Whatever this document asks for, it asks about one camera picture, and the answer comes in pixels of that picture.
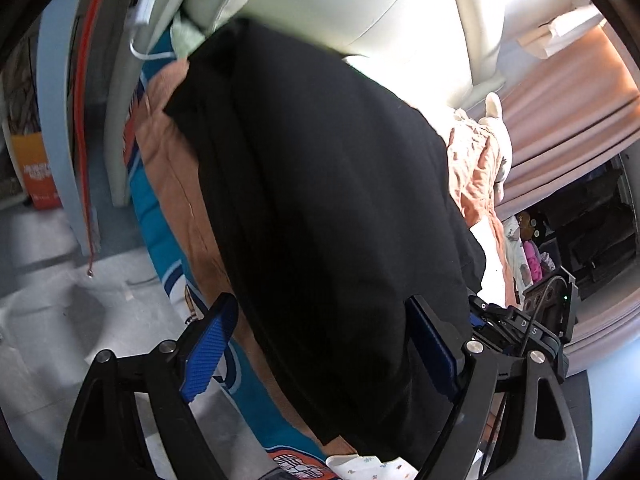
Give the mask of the orange-brown blanket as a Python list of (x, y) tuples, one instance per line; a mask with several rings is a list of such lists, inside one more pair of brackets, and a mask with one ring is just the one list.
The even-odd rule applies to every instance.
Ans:
[[(198, 294), (211, 304), (231, 285), (210, 226), (198, 180), (198, 161), (190, 144), (169, 118), (164, 107), (186, 78), (187, 60), (172, 61), (154, 75), (134, 112), (132, 128), (141, 151), (144, 173), (160, 211), (186, 255)], [(442, 134), (447, 144), (469, 133), (470, 154), (454, 162), (451, 196), (471, 233), (483, 248), (486, 266), (480, 298), (505, 306), (514, 300), (512, 271), (506, 258), (506, 237), (494, 209), (494, 177), (498, 167), (497, 133), (485, 119), (473, 122), (463, 110), (447, 110), (452, 123)], [(240, 377), (229, 379), (226, 389), (265, 448), (295, 448), (310, 442), (318, 454), (345, 455), (355, 450), (344, 439), (321, 444), (299, 416), (273, 377), (262, 349), (246, 318), (239, 318), (232, 335), (234, 358)]]

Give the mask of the cream cloth hanging on wall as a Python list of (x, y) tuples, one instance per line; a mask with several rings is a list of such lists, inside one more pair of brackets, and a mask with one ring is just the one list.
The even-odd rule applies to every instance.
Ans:
[(574, 44), (603, 20), (603, 15), (594, 4), (578, 6), (519, 36), (518, 44), (528, 54), (546, 60)]

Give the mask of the black button-up jacket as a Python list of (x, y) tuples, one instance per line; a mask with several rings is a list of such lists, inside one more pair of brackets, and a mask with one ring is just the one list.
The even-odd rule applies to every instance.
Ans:
[(248, 18), (189, 58), (165, 113), (198, 158), (231, 287), (322, 443), (420, 467), (447, 417), (406, 300), (469, 336), (485, 256), (442, 138), (332, 52)]

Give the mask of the white dotted bed sheet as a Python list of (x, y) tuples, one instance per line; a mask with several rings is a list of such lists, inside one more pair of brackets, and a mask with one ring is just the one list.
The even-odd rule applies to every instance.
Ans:
[[(459, 207), (465, 223), (483, 248), (486, 257), (485, 271), (480, 284), (480, 299), (492, 301), (502, 308), (508, 300), (514, 301), (510, 268), (506, 261), (505, 225), (495, 215), (492, 208), (479, 210)], [(506, 224), (513, 234), (518, 222), (511, 218)], [(326, 466), (341, 479), (414, 479), (416, 468), (398, 457), (383, 463), (375, 456), (357, 454), (332, 455), (326, 459)]]

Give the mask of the white pillow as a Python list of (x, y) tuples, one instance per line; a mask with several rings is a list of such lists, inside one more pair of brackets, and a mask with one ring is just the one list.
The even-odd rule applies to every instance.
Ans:
[(503, 201), (504, 185), (512, 169), (513, 148), (497, 93), (489, 92), (486, 96), (485, 115), (480, 118), (480, 124), (495, 137), (498, 145), (498, 170), (494, 182), (495, 204), (498, 205)]

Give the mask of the cream padded headboard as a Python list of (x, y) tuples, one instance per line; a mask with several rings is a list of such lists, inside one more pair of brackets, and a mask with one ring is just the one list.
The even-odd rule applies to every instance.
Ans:
[(503, 86), (501, 0), (130, 0), (108, 90), (104, 155), (112, 202), (129, 200), (125, 124), (144, 62), (177, 15), (209, 35), (237, 15), (344, 54), (428, 112), (468, 108)]

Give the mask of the pink left curtain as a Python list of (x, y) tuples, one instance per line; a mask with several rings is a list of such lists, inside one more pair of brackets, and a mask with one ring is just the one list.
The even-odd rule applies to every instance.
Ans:
[(540, 62), (502, 100), (513, 148), (501, 219), (588, 174), (639, 140), (639, 88), (596, 27)]

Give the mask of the pile of clothes by window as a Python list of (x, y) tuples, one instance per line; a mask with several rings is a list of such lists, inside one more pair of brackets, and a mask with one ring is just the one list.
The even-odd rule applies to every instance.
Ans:
[(506, 262), (512, 274), (516, 301), (522, 306), (526, 290), (553, 273), (556, 264), (548, 252), (541, 252), (536, 245), (542, 224), (527, 211), (507, 218), (502, 225), (506, 237)]

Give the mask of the blue cartoon bed cover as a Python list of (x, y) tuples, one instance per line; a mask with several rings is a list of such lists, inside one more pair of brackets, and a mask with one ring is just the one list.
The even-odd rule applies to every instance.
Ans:
[[(215, 301), (209, 304), (196, 291), (194, 276), (186, 261), (186, 255), (170, 232), (160, 211), (160, 203), (144, 173), (141, 151), (134, 138), (134, 128), (132, 128), (134, 112), (150, 79), (170, 62), (178, 61), (175, 57), (170, 32), (163, 32), (160, 35), (152, 53), (154, 58), (144, 62), (137, 72), (137, 88), (125, 127), (125, 160), (129, 191), (143, 240), (166, 295), (178, 308), (180, 315), (186, 321), (192, 322), (204, 315)], [(219, 382), (216, 384), (216, 404), (232, 414), (241, 426), (252, 431), (227, 389)], [(289, 448), (285, 445), (276, 445), (272, 448), (262, 447), (280, 470), (295, 479), (331, 479), (334, 476), (334, 473), (326, 466), (326, 454), (316, 453), (310, 442), (304, 442), (295, 448)]]

